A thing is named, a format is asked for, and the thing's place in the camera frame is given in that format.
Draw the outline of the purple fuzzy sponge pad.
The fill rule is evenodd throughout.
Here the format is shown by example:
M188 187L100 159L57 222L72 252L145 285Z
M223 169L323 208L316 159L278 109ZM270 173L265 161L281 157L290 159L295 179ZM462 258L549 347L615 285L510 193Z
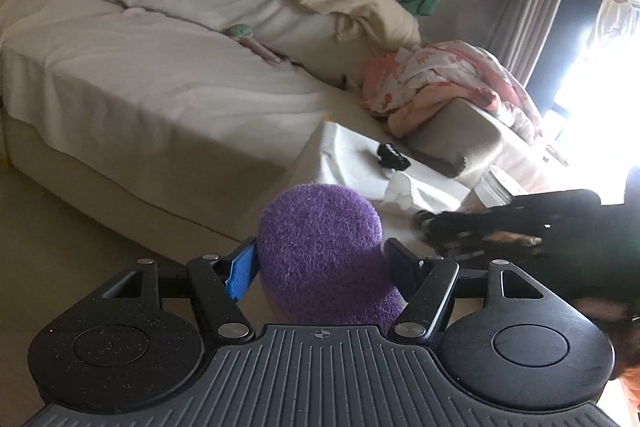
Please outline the purple fuzzy sponge pad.
M382 253L378 212L351 188L300 184L257 227L266 291L291 323L390 328L405 308Z

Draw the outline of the brown furry tail keychain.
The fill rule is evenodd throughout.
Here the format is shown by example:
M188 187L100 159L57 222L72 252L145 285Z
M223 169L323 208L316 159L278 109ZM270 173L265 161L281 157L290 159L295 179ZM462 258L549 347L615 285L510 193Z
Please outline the brown furry tail keychain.
M542 244L542 239L509 231L495 231L485 235L482 241L492 245L515 246L522 248L535 248Z

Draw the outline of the tall tan lidded canister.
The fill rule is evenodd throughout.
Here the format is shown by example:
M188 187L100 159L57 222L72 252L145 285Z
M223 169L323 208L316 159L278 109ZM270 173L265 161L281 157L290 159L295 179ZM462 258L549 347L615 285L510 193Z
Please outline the tall tan lidded canister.
M521 185L496 166L490 166L473 187L473 192L485 208L509 205L521 191Z

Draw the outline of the white folded towel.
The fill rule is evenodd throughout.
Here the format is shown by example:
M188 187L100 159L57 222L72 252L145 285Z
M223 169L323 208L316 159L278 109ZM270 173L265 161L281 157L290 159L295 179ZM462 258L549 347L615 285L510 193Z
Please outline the white folded towel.
M419 210L434 213L454 211L460 207L460 204L461 199L399 171L396 171L388 180L381 200L383 207L402 213Z

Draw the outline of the small black clip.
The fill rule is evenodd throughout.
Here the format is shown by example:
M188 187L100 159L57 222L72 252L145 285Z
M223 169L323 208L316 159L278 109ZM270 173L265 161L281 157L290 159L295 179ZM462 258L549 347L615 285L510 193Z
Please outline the small black clip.
M402 155L392 143L380 143L376 149L378 163L385 169L405 171L411 166L410 160Z

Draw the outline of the white table cloth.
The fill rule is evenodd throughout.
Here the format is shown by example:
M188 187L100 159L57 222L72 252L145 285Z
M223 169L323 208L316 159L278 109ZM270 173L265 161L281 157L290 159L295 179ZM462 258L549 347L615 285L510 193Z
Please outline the white table cloth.
M415 212L397 212L381 205L388 180L396 171L380 166L377 148L378 142L335 122L323 121L298 155L285 186L321 183L349 187L374 206L380 215L386 239L395 237L418 256L433 257L433 248L426 245L412 228ZM461 202L470 193L469 187L415 160L404 173L440 188Z

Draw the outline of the pink floral blanket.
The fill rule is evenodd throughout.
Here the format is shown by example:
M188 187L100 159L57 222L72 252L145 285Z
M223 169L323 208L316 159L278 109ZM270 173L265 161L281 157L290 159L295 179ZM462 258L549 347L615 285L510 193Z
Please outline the pink floral blanket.
M541 115L521 83L488 51L452 40L367 62L362 104L397 138L418 130L456 98L496 118L528 144L542 137Z

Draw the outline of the beige sofa with cover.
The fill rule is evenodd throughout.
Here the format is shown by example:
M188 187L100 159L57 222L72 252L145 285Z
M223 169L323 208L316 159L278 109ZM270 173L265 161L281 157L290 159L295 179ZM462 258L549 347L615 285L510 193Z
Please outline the beige sofa with cover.
M386 139L357 90L369 43L334 25L297 0L1 0L10 158L168 257L244 239L322 121Z

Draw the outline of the small doll on sofa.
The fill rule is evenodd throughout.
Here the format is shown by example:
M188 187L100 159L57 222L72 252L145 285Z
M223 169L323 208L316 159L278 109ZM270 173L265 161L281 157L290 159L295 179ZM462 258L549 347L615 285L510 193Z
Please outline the small doll on sofa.
M282 60L274 52L261 44L254 36L253 29L247 24L235 24L227 27L222 33L228 38L239 43L244 48L250 50L250 52L262 58L265 62L270 64L280 64Z

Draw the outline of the cream pillow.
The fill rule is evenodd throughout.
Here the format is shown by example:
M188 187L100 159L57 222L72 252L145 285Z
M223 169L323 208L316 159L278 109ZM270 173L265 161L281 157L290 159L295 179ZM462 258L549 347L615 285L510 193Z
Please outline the cream pillow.
M361 37L386 51L413 48L421 42L419 23L396 0L297 0L307 10L335 17L335 40Z

